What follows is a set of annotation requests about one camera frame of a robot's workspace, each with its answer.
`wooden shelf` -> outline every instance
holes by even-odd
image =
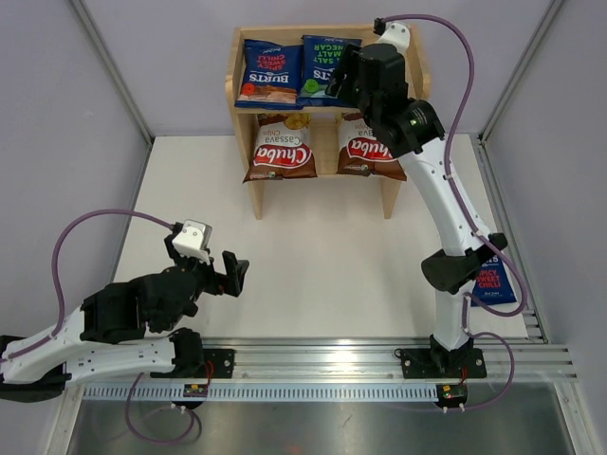
[[[411,42],[405,56],[406,81],[409,83],[410,96],[422,100],[430,97],[431,75],[426,60],[426,53],[421,43],[419,30],[415,24],[408,24],[411,31]],[[234,133],[238,143],[241,160],[245,171],[248,170],[258,130],[257,115],[269,113],[301,113],[306,112],[314,117],[310,124],[312,136],[312,153],[316,162],[316,172],[319,177],[349,177],[336,174],[338,168],[338,131],[335,115],[340,113],[357,112],[347,107],[306,106],[304,109],[269,110],[261,108],[235,107],[234,103],[240,93],[240,85],[245,72],[244,41],[246,39],[265,40],[280,45],[295,45],[302,43],[302,35],[325,35],[337,38],[359,38],[362,45],[369,45],[377,40],[372,25],[345,26],[278,26],[278,27],[242,27],[234,31],[230,51],[228,73],[226,75],[226,99],[230,108],[230,116],[234,124]],[[389,219],[395,206],[401,182],[399,180],[380,177],[380,186],[384,217]],[[255,217],[262,219],[264,206],[264,181],[247,183]]]

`white tabletop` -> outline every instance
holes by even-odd
[[[470,198],[495,228],[467,136],[453,162]],[[221,252],[250,260],[243,294],[203,294],[195,318],[180,326],[203,337],[426,337],[434,293],[420,263],[440,249],[438,232],[412,182],[383,219],[379,184],[370,178],[318,178],[266,184],[264,219],[255,220],[233,136],[158,137],[136,210],[169,223],[212,225],[216,269]],[[168,231],[134,219],[116,281],[172,265]],[[516,304],[501,305],[504,311]],[[526,337],[524,321],[471,310],[473,332]]]

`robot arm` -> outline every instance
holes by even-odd
[[[26,354],[15,353],[48,337],[0,337],[0,398],[40,401],[65,387],[106,376],[153,372],[164,377],[192,375],[203,364],[200,335],[179,329],[183,316],[195,316],[201,293],[238,297],[248,261],[223,252],[226,274],[215,272],[207,245],[211,227],[188,220],[165,239],[175,265],[161,273],[110,283],[67,316],[61,332]]]
[[[432,106],[408,96],[405,51],[410,32],[398,22],[376,20],[376,43],[347,46],[326,93],[357,107],[377,139],[397,158],[421,193],[438,229],[442,249],[422,262],[425,278],[436,293],[436,327],[431,358],[444,373],[472,349],[462,326],[463,297],[471,292],[481,265],[494,253],[471,232],[450,187],[453,179],[482,234],[502,250],[506,237],[491,234],[472,206],[457,173],[446,175],[445,130]]]

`blue chip bag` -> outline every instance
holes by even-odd
[[[482,265],[481,273],[476,279],[472,294],[487,305],[516,301],[516,296],[508,281],[504,263],[500,258],[494,256]],[[472,301],[472,306],[478,306],[474,303],[474,300]]]
[[[245,40],[247,69],[236,107],[298,109],[302,46]]]
[[[328,36],[303,36],[303,87],[297,102],[302,106],[346,106],[324,93],[346,45],[360,46],[361,40]]]

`gray panel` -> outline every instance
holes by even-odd
[[[235,27],[369,23],[381,15],[432,13],[470,40],[476,82],[461,132],[478,132],[540,21],[548,0],[87,0],[108,48],[156,136],[230,133],[224,78]],[[463,48],[446,29],[423,25],[433,77],[432,102],[451,124],[466,86]]]
[[[62,0],[2,2],[0,334],[56,322],[50,257],[76,216],[130,204],[145,148]],[[61,255],[68,309],[103,286],[125,220],[87,222]],[[0,402],[3,453],[42,453],[55,402]]]
[[[607,421],[607,5],[567,2],[488,144],[552,341],[566,343]],[[607,443],[604,430],[598,432]]]
[[[474,400],[494,391],[472,386]],[[158,404],[136,403],[137,416]],[[556,394],[548,385],[515,385],[506,398],[482,411],[442,415],[429,405],[206,403],[196,411],[200,437],[181,446],[152,446],[125,434],[123,402],[84,402],[68,453],[348,455],[396,453],[573,454]],[[136,425],[158,439],[175,437],[186,417],[162,412]]]

